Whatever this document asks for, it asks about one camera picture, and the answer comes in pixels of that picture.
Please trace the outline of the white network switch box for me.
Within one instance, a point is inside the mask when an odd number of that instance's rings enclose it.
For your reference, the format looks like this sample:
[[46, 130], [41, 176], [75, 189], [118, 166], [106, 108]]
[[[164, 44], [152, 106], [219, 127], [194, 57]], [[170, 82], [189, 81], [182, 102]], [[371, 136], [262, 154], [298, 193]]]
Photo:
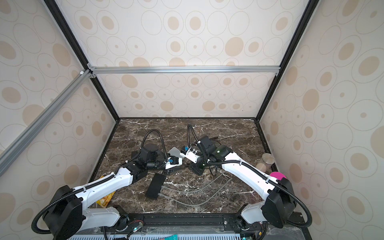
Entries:
[[177, 158], [182, 158], [180, 150], [177, 149], [176, 147], [171, 148], [168, 151], [168, 153], [170, 154], [170, 156], [175, 156]]

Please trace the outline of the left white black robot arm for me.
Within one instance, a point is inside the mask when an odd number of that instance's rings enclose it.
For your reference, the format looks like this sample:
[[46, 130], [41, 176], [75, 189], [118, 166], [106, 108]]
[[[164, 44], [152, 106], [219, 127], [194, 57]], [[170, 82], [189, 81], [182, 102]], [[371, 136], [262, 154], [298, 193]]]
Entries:
[[164, 139], [160, 140], [162, 151], [141, 145], [136, 155], [109, 175], [75, 188], [67, 185], [59, 188], [51, 202], [32, 220], [32, 231], [40, 235], [51, 234], [55, 240], [66, 240], [79, 231], [95, 227], [98, 218], [109, 221], [105, 226], [116, 225], [123, 216], [117, 208], [90, 213], [89, 207], [108, 194], [143, 179], [150, 169], [165, 166], [170, 155]]

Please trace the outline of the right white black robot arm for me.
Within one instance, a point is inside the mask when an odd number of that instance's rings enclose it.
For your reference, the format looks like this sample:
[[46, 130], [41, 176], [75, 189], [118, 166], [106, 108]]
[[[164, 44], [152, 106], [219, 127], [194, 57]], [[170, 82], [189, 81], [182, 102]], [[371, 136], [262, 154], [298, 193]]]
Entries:
[[262, 198], [261, 202], [245, 205], [240, 210], [237, 221], [241, 228], [246, 229], [256, 222], [268, 222], [280, 229], [285, 225], [298, 228], [311, 226], [312, 214], [294, 194], [287, 178], [279, 180], [263, 173], [231, 148], [217, 146], [208, 136], [198, 138], [191, 124], [187, 125], [187, 137], [193, 137], [196, 141], [196, 150], [190, 141], [183, 149], [186, 158], [193, 162], [190, 168], [195, 174], [201, 176], [206, 169], [222, 169], [242, 180]]

